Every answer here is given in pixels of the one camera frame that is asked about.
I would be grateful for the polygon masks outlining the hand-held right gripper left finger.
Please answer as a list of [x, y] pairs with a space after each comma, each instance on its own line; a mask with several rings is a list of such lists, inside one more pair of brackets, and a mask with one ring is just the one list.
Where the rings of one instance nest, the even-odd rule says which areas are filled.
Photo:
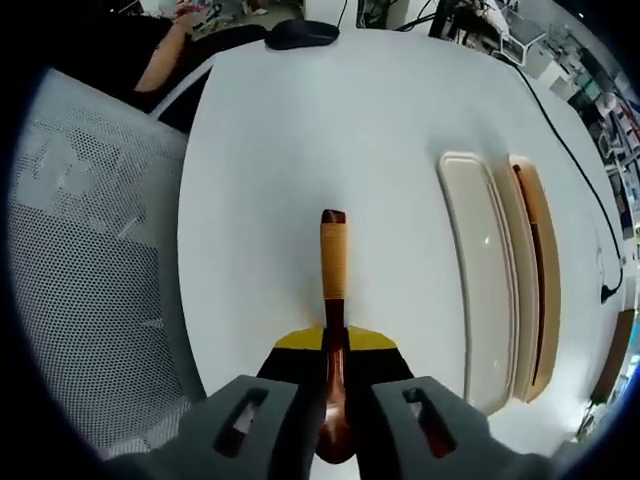
[[307, 479], [323, 417], [324, 330], [278, 340], [255, 376], [240, 375], [147, 453], [104, 464], [109, 479]]

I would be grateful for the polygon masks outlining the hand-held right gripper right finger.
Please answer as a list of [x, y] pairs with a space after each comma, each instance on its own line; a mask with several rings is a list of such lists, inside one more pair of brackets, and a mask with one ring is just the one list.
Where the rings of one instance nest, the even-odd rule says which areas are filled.
[[347, 415], [363, 479], [551, 479], [552, 462], [496, 440], [487, 417], [430, 376], [416, 377], [385, 335], [350, 326]]

